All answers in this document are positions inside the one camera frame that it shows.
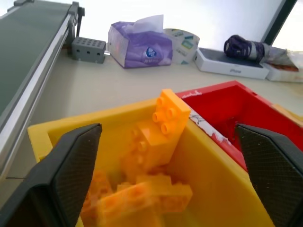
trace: white paper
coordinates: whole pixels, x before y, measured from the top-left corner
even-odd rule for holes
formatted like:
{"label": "white paper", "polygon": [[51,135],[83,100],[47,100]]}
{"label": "white paper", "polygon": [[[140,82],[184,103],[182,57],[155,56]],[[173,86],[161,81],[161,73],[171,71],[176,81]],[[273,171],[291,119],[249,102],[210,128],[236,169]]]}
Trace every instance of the white paper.
{"label": "white paper", "polygon": [[137,20],[133,25],[126,25],[124,30],[127,33],[139,32],[163,32],[163,15],[155,15]]}
{"label": "white paper", "polygon": [[223,136],[220,132],[218,132],[210,123],[208,123],[201,115],[199,115],[196,111],[191,109],[191,113],[189,118],[196,123],[196,125],[202,129],[209,137],[214,135],[219,142],[226,141],[231,145],[229,140]]}

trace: tissue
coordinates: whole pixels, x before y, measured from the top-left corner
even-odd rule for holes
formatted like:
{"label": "tissue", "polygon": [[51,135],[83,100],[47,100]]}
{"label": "tissue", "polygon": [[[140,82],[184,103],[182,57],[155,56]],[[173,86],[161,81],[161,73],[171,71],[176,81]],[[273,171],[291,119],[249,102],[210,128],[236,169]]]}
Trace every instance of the tissue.
{"label": "tissue", "polygon": [[170,65],[172,41],[163,33],[163,15],[112,24],[108,50],[124,68]]}

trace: conveyor belt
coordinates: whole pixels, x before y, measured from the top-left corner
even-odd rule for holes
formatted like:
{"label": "conveyor belt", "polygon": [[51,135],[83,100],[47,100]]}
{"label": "conveyor belt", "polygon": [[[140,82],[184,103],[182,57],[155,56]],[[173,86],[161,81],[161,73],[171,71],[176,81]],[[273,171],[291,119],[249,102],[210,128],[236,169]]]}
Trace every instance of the conveyor belt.
{"label": "conveyor belt", "polygon": [[0,19],[0,129],[71,5],[35,1]]}

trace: purple object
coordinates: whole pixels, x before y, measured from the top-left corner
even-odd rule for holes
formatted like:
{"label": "purple object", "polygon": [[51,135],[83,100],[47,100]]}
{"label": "purple object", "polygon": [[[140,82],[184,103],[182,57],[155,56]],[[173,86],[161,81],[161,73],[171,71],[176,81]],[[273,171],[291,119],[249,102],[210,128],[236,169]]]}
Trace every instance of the purple object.
{"label": "purple object", "polygon": [[248,41],[239,35],[232,35],[224,44],[226,56],[259,63],[264,57],[263,43]]}
{"label": "purple object", "polygon": [[108,50],[123,68],[170,65],[172,42],[158,32],[127,33],[133,22],[116,22],[108,32]]}

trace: red bin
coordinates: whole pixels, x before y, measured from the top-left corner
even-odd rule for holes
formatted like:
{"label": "red bin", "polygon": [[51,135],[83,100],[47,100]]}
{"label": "red bin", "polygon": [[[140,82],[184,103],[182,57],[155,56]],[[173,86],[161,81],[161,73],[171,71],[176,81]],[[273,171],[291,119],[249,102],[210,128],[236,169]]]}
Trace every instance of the red bin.
{"label": "red bin", "polygon": [[179,92],[193,110],[228,141],[211,138],[241,167],[246,165],[235,135],[235,124],[256,126],[287,136],[303,151],[303,126],[278,112],[272,104],[237,81]]}

